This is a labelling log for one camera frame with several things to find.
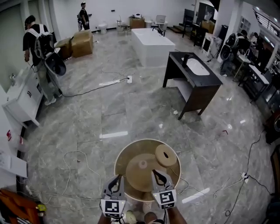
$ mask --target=toilet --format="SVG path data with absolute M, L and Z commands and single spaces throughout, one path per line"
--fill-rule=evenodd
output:
M 107 24 L 106 23 L 101 23 L 98 25 L 101 34 L 107 33 Z

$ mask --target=window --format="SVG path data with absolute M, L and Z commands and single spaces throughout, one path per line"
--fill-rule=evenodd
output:
M 246 30 L 247 33 L 249 33 L 250 27 L 251 27 L 251 23 L 248 20 L 246 20 L 243 16 L 241 16 L 241 20 L 237 32 L 240 33 L 241 30 Z

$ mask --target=white cabinet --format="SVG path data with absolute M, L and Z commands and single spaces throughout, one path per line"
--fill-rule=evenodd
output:
M 27 68 L 20 71 L 16 84 L 7 92 L 7 103 L 2 106 L 23 126 L 23 122 L 29 120 L 39 126 L 36 114 L 42 97 L 36 74 Z

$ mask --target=wooden lid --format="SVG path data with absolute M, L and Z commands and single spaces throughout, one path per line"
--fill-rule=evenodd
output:
M 159 145 L 156 148 L 155 156 L 158 163 L 163 167 L 173 166 L 177 161 L 175 152 L 167 145 Z
M 166 172 L 166 168 L 159 165 L 154 154 L 140 154 L 134 157 L 126 167 L 128 183 L 136 190 L 151 192 L 153 169 Z

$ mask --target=marble floor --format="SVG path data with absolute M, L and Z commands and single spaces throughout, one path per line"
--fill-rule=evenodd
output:
M 188 37 L 182 38 L 169 30 L 166 37 L 176 44 L 177 50 L 195 52 L 207 60 Z M 79 150 L 87 155 L 89 167 L 101 175 L 103 186 L 114 175 L 114 162 L 123 147 L 138 139 L 153 138 L 173 147 L 182 164 L 182 177 L 190 186 L 198 190 L 210 188 L 208 195 L 187 204 L 181 200 L 196 190 L 187 189 L 184 195 L 178 195 L 178 208 L 187 223 L 224 223 L 225 212 L 232 209 L 242 182 L 218 191 L 217 197 L 211 193 L 225 183 L 225 187 L 235 183 L 240 179 L 240 172 L 246 171 L 250 145 L 258 140 L 263 129 L 262 114 L 230 77 L 219 75 L 219 63 L 213 60 L 208 66 L 223 85 L 201 116 L 188 112 L 178 121 L 178 115 L 173 112 L 182 110 L 185 103 L 182 96 L 172 81 L 162 88 L 165 68 L 141 66 L 131 46 L 130 34 L 109 31 L 105 35 L 94 34 L 94 40 L 98 42 L 92 55 L 66 61 L 67 72 L 60 79 L 64 94 L 86 92 L 100 83 L 123 78 L 120 75 L 132 75 L 133 82 L 121 82 L 76 97 L 61 97 L 55 104 L 43 106 L 38 114 L 41 126 L 30 125 L 25 135 L 26 183 L 37 193 L 63 193 L 69 177 L 63 157 L 69 151 Z M 125 136 L 100 138 L 100 135 L 124 131 L 128 132 Z M 270 192 L 274 192 L 272 151 L 273 146 L 265 143 L 263 135 L 252 148 L 248 172 Z M 65 161 L 71 169 L 65 194 L 98 198 L 99 177 L 87 169 L 84 155 L 68 153 Z M 177 189 L 185 186 L 180 181 Z M 44 201 L 51 197 L 42 195 Z M 267 191 L 249 179 L 227 223 L 261 223 L 269 201 Z M 84 206 L 96 208 L 80 209 Z M 139 207 L 128 200 L 126 210 L 132 209 L 141 216 Z M 47 204 L 45 221 L 47 224 L 97 223 L 100 214 L 99 201 L 61 196 Z

